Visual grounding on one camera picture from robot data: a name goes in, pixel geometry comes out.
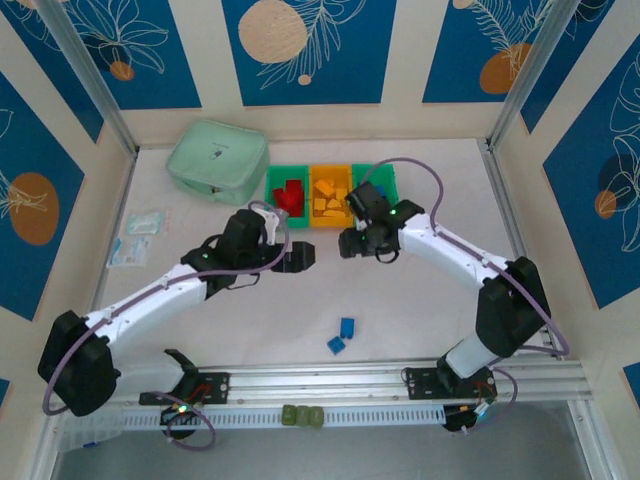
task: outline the plastic packet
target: plastic packet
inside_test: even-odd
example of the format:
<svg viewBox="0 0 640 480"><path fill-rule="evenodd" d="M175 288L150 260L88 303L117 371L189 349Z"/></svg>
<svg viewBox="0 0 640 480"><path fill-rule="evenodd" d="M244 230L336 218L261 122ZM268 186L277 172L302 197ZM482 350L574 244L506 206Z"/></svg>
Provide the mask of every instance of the plastic packet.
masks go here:
<svg viewBox="0 0 640 480"><path fill-rule="evenodd" d="M113 246L107 268L113 267L144 267L151 237L118 237Z"/></svg>
<svg viewBox="0 0 640 480"><path fill-rule="evenodd" d="M164 233L169 225L167 209L132 212L127 220L128 235L158 235Z"/></svg>

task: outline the blue block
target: blue block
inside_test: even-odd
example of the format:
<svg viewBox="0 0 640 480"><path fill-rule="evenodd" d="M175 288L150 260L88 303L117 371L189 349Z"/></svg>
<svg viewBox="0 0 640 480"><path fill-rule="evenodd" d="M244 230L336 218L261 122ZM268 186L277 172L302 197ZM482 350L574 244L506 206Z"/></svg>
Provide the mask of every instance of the blue block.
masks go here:
<svg viewBox="0 0 640 480"><path fill-rule="evenodd" d="M353 318L343 318L340 322L340 338L351 340L356 330L356 321Z"/></svg>
<svg viewBox="0 0 640 480"><path fill-rule="evenodd" d="M332 338L327 342L327 345L329 346L329 348L331 349L334 355L339 354L342 350L344 350L344 347L346 347L344 342L340 340L340 337Z"/></svg>

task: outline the cable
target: cable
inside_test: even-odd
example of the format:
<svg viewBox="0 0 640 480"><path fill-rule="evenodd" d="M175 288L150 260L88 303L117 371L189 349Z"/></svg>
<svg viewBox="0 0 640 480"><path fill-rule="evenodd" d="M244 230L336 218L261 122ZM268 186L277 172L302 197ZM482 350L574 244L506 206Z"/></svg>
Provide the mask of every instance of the cable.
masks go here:
<svg viewBox="0 0 640 480"><path fill-rule="evenodd" d="M503 417L504 415L509 413L511 409L513 409L514 405L516 404L516 399L518 398L518 382L516 382L516 379L513 378L513 376L509 372L507 372L506 370L503 370L502 368L494 367L493 371L498 372L500 375L507 377L509 380L511 380L511 384L513 385L513 393L511 394L511 399L509 400L509 403L507 404L507 406L504 407L500 412L498 412L498 414L495 417L492 417L490 419L490 421L495 422L496 420L498 420L498 418ZM475 432L476 430L484 428L487 425L489 425L489 422L481 423L480 425L475 425L474 427L471 427L469 431Z"/></svg>
<svg viewBox="0 0 640 480"><path fill-rule="evenodd" d="M195 408L193 405L189 405L184 400L180 400L178 397L174 397L173 395L170 395L168 393L164 393L164 392L151 392L151 393L154 395L157 395L158 397L163 397L163 398L166 398L167 400L171 400L172 402L178 403L180 405L184 405L185 407L187 407L188 410L193 412L200 420L202 420L204 424L207 426L207 428L209 428L209 431L211 432L211 439L209 440L209 443L207 443L206 445L202 445L202 446L187 445L186 443L176 442L176 441L172 442L173 445L175 445L178 448L182 448L183 450L188 450L190 452L204 452L205 450L209 450L213 448L216 442L216 429L213 427L213 425L211 424L207 416L204 413L202 413L201 410ZM171 420L169 420L169 423L167 423L167 430L165 431L165 434L167 435L167 438L171 440L173 440L173 437L171 436L171 425L173 425L173 423L179 418L180 418L180 415L176 415Z"/></svg>
<svg viewBox="0 0 640 480"><path fill-rule="evenodd" d="M69 363L69 360L71 360L71 357L73 357L73 355L89 339L89 337L91 337L94 333L96 333L98 330L100 330L103 326L105 326L106 324L108 324L111 321L113 321L114 318L118 317L119 315L121 315L126 310L130 309L134 305L137 305L138 303L142 302L143 300L146 300L151 295L159 292L160 290L164 290L165 288L169 288L170 286L175 285L176 283L184 282L185 280L191 280L193 278L210 277L210 276L214 276L214 275L250 275L250 274L253 274L253 273L262 272L264 270L269 270L271 267L273 267L278 262L280 262L280 260L282 260L284 258L284 256L286 255L287 250L289 248L289 229L287 227L287 223L286 223L284 217L282 216L282 214L280 213L280 211L275 209L275 208L273 208L268 203L260 201L260 200L254 200L254 201L249 203L248 208L251 210L251 209L253 209L254 206L261 206L263 208L267 208L267 209L273 211L276 214L276 216L278 217L279 223L283 227L282 230L284 232L284 244L282 245L282 250L280 251L278 256L276 258L274 258L272 261L270 261L269 263L267 263L266 265L263 265L262 267L258 267L258 268L251 268L251 269L244 269L244 270L207 270L207 271L204 271L204 272L195 272L195 273L190 273L190 274L187 274L187 275L182 275L180 277L176 277L176 278L173 278L173 279L169 280L167 282L166 287L163 286L163 285L156 285L156 286L150 288L149 290L146 290L146 291L142 292L140 295L137 295L133 299L129 300L127 303L125 303L125 304L121 305L120 307L116 308L111 313L111 318L106 318L105 317L105 318L101 319L100 321L98 321L89 330L87 330L78 340L76 340L76 342L73 345L71 345L71 347L63 355L62 359L60 359L60 362L58 362L58 365L56 366L55 370L53 371L53 375L51 375L51 378L49 379L49 382L47 383L47 389L45 390L44 398L42 399L42 411L45 413L45 415L48 415L48 416L60 415L61 413L63 413L66 410L68 410L67 406L59 408L57 410L52 410L51 406L50 406L51 396L53 395L53 389L54 389L56 383L58 382L58 379L60 378L60 375L62 374L62 371L64 370L64 368Z"/></svg>
<svg viewBox="0 0 640 480"><path fill-rule="evenodd" d="M469 248L468 246L466 246L465 244L461 243L457 239L452 238L450 235L447 235L446 233L444 233L442 231L438 231L438 229L436 228L437 227L437 224L436 224L436 213L438 212L438 209L440 208L440 204L442 203L442 199L444 198L444 183L442 182L442 178L440 177L440 175L438 175L438 172L436 172L432 167L430 167L426 163L421 162L420 160L416 160L414 158L407 158L407 157L388 158L386 160L382 160L382 161L376 163L375 165L373 165L369 169L369 171L365 174L365 176L362 179L362 181L366 182L367 179L369 178L369 176L376 169L380 168L382 165L386 165L387 163L392 163L392 162L404 162L404 163L412 163L414 165L418 165L419 167L424 168L425 170L427 170L433 176L433 178L435 178L436 182L438 183L438 198L436 199L436 202L433 204L433 208L431 209L431 213L429 214L429 223L431 224L432 230L434 232L436 232L436 234L439 237L441 237L445 241L449 242L451 245L455 246L456 248L459 248L460 250L468 253L469 255L471 255L476 260L484 261L484 257L482 255L480 255L478 252L476 252L475 250ZM542 306L536 301L536 299L533 298L533 296L527 291L526 288L524 288L524 286L522 286L522 284L520 282L518 282L515 278L513 278L509 273L504 271L502 268L498 267L495 263L489 261L488 262L488 266L494 272L496 272L502 278L504 278L507 282L509 282L513 286L513 288L515 288L516 290L518 290L518 292L520 292L520 294L533 307L533 309L536 311L536 313L538 315L540 315L540 317L542 318L544 323L547 325L547 327L553 333L553 335L558 339L558 342L560 343L560 345L562 347L560 350L553 349L553 348L546 348L546 347L529 346L529 345L524 345L524 346L522 346L520 348L523 349L523 350L533 350L533 351L537 351L537 352L549 353L551 355L560 355L560 356L568 355L569 351L570 351L569 350L569 343L567 342L567 340L564 338L564 336L560 332L560 329L558 328L556 323L547 314L547 312L544 311L544 308L542 308Z"/></svg>

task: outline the green block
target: green block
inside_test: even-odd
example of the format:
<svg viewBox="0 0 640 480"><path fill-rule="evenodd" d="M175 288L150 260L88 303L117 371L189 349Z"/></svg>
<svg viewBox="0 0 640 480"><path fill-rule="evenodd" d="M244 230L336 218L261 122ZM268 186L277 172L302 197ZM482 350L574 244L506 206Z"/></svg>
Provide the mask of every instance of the green block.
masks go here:
<svg viewBox="0 0 640 480"><path fill-rule="evenodd" d="M316 428L324 425L324 410L322 407L311 407L309 409L309 425Z"/></svg>
<svg viewBox="0 0 640 480"><path fill-rule="evenodd" d="M302 180L304 189L304 212L302 217L289 217L289 228L309 228L309 167L307 165L270 165L267 168L267 187L264 192L264 201L275 207L273 190L284 188L287 180Z"/></svg>
<svg viewBox="0 0 640 480"><path fill-rule="evenodd" d="M353 175L353 187L357 187L362 183L362 179L371 169L372 164L354 164L351 166L351 174ZM393 206L398 203L398 189L396 188L396 172L393 165L387 163L378 167L368 178L375 187L381 186L387 196L387 200Z"/></svg>
<svg viewBox="0 0 640 480"><path fill-rule="evenodd" d="M303 405L296 408L296 425L299 427L309 426L309 407Z"/></svg>
<svg viewBox="0 0 640 480"><path fill-rule="evenodd" d="M296 407L294 405L283 405L282 424L292 427L296 424Z"/></svg>

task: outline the plastic bin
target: plastic bin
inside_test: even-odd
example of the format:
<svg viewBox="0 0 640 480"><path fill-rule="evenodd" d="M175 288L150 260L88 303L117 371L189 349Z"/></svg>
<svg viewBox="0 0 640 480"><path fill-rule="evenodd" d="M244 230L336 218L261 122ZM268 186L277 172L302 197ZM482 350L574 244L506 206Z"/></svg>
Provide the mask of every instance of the plastic bin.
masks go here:
<svg viewBox="0 0 640 480"><path fill-rule="evenodd" d="M355 164L351 166L354 188L362 183L362 179L372 166L372 164ZM374 186L381 186L384 189L387 200L391 205L396 205L399 202L398 189L396 188L396 172L393 169L393 165L382 165L367 180Z"/></svg>
<svg viewBox="0 0 640 480"><path fill-rule="evenodd" d="M264 200L269 205L276 205L273 198L274 188L284 188L287 180L302 180L304 189L304 214L302 217L289 217L289 228L309 228L309 167L307 165L271 165L267 169L267 187Z"/></svg>
<svg viewBox="0 0 640 480"><path fill-rule="evenodd" d="M333 188L343 188L350 192L353 189L353 181L351 175L350 165L312 165L311 169L311 181L309 198L309 211L311 212L310 223L312 227L335 227L335 228L347 228L353 226L353 214L347 203L342 201L342 208L340 210L345 214L344 217L325 217L319 211L316 212L313 209L314 201L317 198L330 200L331 197L323 195L315 188L315 184L318 180L325 180L333 182Z"/></svg>

